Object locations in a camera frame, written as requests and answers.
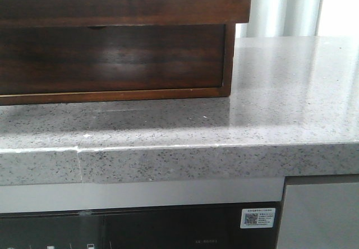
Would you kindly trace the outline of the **black built-in appliance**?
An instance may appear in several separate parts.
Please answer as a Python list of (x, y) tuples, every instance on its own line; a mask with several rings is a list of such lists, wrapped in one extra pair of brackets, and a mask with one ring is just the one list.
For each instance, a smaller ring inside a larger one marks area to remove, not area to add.
[[(241, 229), (242, 209), (276, 208), (272, 228)], [(1, 214), (2, 248), (275, 248), (279, 202)]]

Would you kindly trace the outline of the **white QR code sticker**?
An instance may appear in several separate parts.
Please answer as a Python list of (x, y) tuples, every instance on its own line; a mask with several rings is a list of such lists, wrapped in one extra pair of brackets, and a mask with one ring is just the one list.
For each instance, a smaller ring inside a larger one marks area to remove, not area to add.
[(242, 209), (240, 228), (272, 228), (274, 226), (275, 214), (276, 208)]

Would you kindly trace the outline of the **white pleated curtain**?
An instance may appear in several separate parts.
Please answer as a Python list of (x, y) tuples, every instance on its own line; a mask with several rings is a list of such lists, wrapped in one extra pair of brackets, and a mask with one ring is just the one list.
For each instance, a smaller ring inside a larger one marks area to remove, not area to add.
[(358, 0), (251, 0), (250, 20), (238, 38), (358, 37)]

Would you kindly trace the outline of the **grey cabinet door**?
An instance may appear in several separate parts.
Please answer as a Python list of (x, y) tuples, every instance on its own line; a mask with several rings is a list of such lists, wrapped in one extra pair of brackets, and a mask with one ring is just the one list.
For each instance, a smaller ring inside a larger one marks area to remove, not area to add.
[(278, 248), (358, 248), (358, 175), (288, 177)]

